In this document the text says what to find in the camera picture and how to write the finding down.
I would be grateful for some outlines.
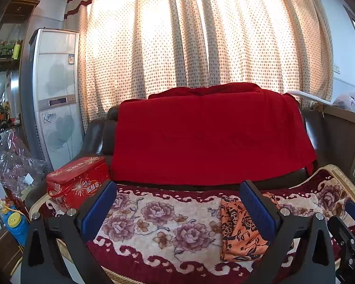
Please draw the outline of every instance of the red blanket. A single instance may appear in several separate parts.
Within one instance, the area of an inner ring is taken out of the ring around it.
[[[278,177],[315,159],[292,96],[232,83],[123,102],[111,172],[117,181],[214,186]]]

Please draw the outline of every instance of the polka dot curtain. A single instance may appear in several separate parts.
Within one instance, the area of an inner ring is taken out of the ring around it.
[[[320,0],[68,0],[64,26],[80,32],[85,128],[126,99],[177,86],[253,82],[331,99]]]

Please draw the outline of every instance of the red box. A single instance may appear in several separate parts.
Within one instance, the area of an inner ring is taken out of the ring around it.
[[[48,174],[47,192],[63,211],[78,209],[109,178],[104,157],[83,157]]]

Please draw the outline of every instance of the metal bolt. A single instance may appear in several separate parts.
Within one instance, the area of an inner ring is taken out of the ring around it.
[[[35,212],[32,215],[32,220],[38,220],[41,217],[41,214],[39,212]]]
[[[76,209],[75,208],[70,208],[69,210],[67,210],[66,214],[70,217],[75,216],[76,215]]]
[[[291,214],[291,212],[289,211],[288,208],[281,208],[280,213],[281,213],[283,216],[289,216],[289,215]]]
[[[319,212],[316,212],[316,218],[318,220],[323,220],[323,214],[319,213]]]

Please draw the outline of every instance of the wall switch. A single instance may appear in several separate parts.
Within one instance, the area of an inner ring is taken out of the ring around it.
[[[339,69],[338,65],[333,64],[333,72],[337,74],[341,74],[341,70]]]

